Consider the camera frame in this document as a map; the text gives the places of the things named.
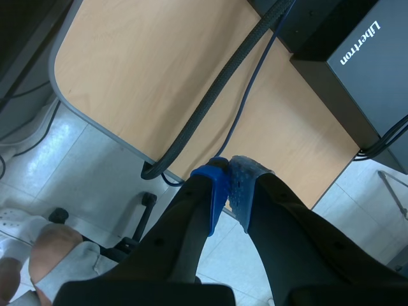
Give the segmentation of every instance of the blue cable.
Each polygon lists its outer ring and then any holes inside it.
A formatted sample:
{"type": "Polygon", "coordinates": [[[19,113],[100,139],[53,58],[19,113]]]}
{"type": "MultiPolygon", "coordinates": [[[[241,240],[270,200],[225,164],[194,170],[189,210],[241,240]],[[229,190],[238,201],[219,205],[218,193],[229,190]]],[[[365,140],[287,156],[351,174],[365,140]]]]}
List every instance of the blue cable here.
{"type": "MultiPolygon", "coordinates": [[[[252,85],[254,85],[255,79],[259,73],[259,71],[261,70],[261,67],[263,65],[263,62],[266,59],[266,56],[268,55],[268,52],[270,50],[270,48],[272,47],[272,44],[274,43],[274,41],[276,40],[276,37],[278,36],[279,32],[281,31],[288,15],[289,12],[292,10],[293,5],[296,3],[296,0],[293,1],[292,5],[288,8],[288,10],[286,11],[285,15],[282,17],[282,19],[279,22],[279,25],[276,28],[276,31],[273,32],[272,37],[270,38],[270,41],[268,42],[268,45],[266,46],[265,50],[262,53],[261,59],[259,60],[258,64],[256,65],[256,68],[254,70],[254,73],[251,76],[251,79],[249,80],[248,86],[244,92],[244,96],[242,97],[241,100],[241,104],[240,104],[240,108],[238,109],[237,115],[235,116],[234,122],[232,123],[231,128],[229,129],[228,135],[225,138],[224,143],[221,145],[221,148],[218,150],[218,152],[215,154],[214,157],[218,157],[222,154],[222,152],[224,151],[224,149],[226,148],[228,142],[231,139],[232,134],[234,133],[235,127],[238,124],[238,121],[240,120],[242,111],[244,110],[244,106],[245,103],[247,102],[247,98],[249,95],[249,92],[251,91],[252,85]]],[[[172,187],[180,187],[184,182],[180,182],[180,183],[171,183],[166,176],[164,175],[164,173],[161,174],[161,177],[163,178],[163,180],[172,187]]]]}

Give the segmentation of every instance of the chair wheel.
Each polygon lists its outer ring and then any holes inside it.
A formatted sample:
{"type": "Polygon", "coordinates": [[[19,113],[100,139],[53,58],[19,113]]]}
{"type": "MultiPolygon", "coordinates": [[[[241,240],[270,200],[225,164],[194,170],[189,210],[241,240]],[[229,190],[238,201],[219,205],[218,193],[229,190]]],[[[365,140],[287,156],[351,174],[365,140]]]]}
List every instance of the chair wheel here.
{"type": "Polygon", "coordinates": [[[48,217],[48,221],[56,224],[65,224],[69,213],[63,208],[56,208],[48,217]]]}
{"type": "Polygon", "coordinates": [[[155,205],[157,201],[157,196],[152,193],[144,193],[142,198],[142,205],[147,207],[149,205],[155,205]]]}

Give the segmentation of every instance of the knee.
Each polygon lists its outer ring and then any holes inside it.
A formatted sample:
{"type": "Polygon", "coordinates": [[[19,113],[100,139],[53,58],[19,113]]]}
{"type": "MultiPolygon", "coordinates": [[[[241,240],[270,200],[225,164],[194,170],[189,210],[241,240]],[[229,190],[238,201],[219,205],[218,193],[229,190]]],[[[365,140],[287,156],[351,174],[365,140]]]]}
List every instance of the knee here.
{"type": "Polygon", "coordinates": [[[81,242],[82,235],[69,226],[45,226],[31,249],[29,273],[33,284],[42,280],[81,242]]]}

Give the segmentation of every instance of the desk surface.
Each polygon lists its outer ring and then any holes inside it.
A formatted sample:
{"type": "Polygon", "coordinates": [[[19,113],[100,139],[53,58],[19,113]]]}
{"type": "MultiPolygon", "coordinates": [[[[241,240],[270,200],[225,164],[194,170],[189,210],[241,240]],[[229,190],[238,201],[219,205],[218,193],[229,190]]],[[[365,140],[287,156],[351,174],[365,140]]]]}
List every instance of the desk surface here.
{"type": "MultiPolygon", "coordinates": [[[[78,113],[157,160],[258,20],[246,0],[84,0],[56,55],[56,84],[78,113]]],[[[238,68],[172,173],[185,179],[217,152],[270,36],[238,68]]],[[[276,41],[223,156],[257,160],[312,207],[358,147],[289,58],[276,41]]]]}

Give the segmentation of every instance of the gray desk edge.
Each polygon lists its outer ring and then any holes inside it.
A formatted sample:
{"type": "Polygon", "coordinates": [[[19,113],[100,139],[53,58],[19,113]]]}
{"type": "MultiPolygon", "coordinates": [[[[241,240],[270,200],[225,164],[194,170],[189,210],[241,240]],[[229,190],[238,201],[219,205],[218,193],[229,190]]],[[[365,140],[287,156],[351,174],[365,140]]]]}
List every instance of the gray desk edge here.
{"type": "MultiPolygon", "coordinates": [[[[57,58],[57,54],[59,51],[59,48],[61,47],[62,42],[64,41],[65,35],[69,30],[69,27],[72,24],[73,19],[75,18],[75,15],[77,14],[79,7],[81,7],[83,0],[73,0],[73,3],[71,5],[71,8],[69,9],[68,14],[66,15],[65,21],[61,26],[61,29],[59,30],[59,33],[57,37],[55,38],[54,45],[52,46],[51,53],[50,53],[50,58],[48,60],[48,76],[50,78],[51,86],[57,95],[57,97],[61,100],[61,102],[64,103],[66,107],[68,107],[69,110],[71,110],[75,115],[79,116],[82,118],[84,121],[88,122],[90,125],[94,126],[96,129],[100,130],[102,133],[105,135],[109,136],[113,140],[115,140],[117,143],[119,143],[121,146],[127,148],[131,152],[135,153],[137,156],[145,160],[146,162],[152,164],[154,161],[140,152],[138,149],[136,149],[134,146],[128,144],[125,142],[123,139],[118,137],[117,135],[113,134],[109,130],[105,129],[103,126],[98,124],[97,122],[93,121],[91,118],[77,110],[74,106],[69,103],[69,101],[64,97],[62,92],[59,90],[57,80],[55,77],[55,60],[57,58]]],[[[181,182],[181,178],[170,172],[169,170],[165,171],[165,174],[172,178],[173,180],[176,180],[177,182],[181,182]]]]}

